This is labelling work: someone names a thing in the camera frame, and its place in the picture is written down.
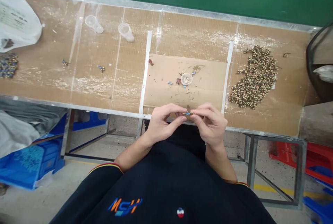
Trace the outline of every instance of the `clear plastic cup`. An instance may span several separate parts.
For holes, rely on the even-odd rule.
[[[193,76],[190,73],[185,73],[181,76],[180,82],[182,85],[190,85],[193,82]]]
[[[134,42],[134,36],[132,34],[131,27],[127,23],[121,23],[118,26],[118,31],[128,42]]]
[[[85,22],[87,26],[92,28],[97,33],[102,33],[104,31],[103,26],[101,26],[94,15],[88,15]]]

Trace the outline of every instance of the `pile of blue components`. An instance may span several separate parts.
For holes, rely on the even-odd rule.
[[[17,58],[14,53],[0,54],[0,78],[13,78],[17,70]]]

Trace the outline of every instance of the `shirt logo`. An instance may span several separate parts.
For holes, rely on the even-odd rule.
[[[115,212],[114,216],[124,216],[127,215],[130,211],[131,214],[133,214],[136,207],[141,204],[142,199],[138,199],[136,203],[134,203],[135,200],[123,201],[123,202],[121,201],[122,201],[121,198],[119,200],[118,198],[116,198],[114,202],[111,204],[111,206],[108,208],[108,211],[111,210],[111,212],[113,211]]]
[[[178,215],[179,218],[183,218],[184,217],[184,209],[178,208],[177,209],[177,215]]]

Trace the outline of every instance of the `sleeve cuff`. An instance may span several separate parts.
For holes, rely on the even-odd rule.
[[[248,187],[249,189],[251,189],[251,188],[248,186],[248,184],[246,184],[246,183],[244,183],[244,182],[237,182],[237,183],[235,183],[235,185],[244,185],[244,186]]]
[[[120,170],[120,172],[121,172],[122,174],[124,174],[124,172],[121,170],[121,168],[120,168],[120,166],[119,166],[118,164],[116,164],[116,163],[104,163],[104,164],[98,165],[97,167],[93,168],[93,169],[88,173],[88,175],[90,175],[94,170],[96,170],[96,169],[98,169],[98,168],[100,168],[100,167],[105,167],[105,166],[116,167],[116,168],[118,168],[118,169]]]

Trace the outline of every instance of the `white cloth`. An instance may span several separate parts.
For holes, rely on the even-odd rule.
[[[39,137],[32,125],[0,110],[0,158],[28,147]]]

